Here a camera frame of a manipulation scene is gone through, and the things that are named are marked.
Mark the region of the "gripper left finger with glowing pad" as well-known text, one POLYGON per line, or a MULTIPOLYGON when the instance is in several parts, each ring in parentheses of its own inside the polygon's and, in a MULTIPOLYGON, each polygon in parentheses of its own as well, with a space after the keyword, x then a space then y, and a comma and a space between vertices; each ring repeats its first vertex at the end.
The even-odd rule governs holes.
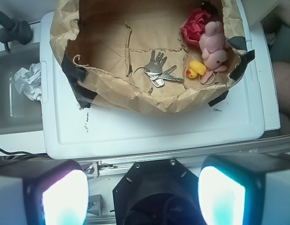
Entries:
POLYGON ((0 161, 0 225, 82 225, 88 198, 75 160, 0 161))

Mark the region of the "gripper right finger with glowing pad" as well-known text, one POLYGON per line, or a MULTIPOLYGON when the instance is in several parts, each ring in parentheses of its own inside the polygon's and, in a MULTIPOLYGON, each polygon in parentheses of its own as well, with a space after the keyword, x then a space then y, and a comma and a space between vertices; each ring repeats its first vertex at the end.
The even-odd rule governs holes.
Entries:
POLYGON ((198 200, 209 225, 290 225, 290 154, 210 155, 198 200))

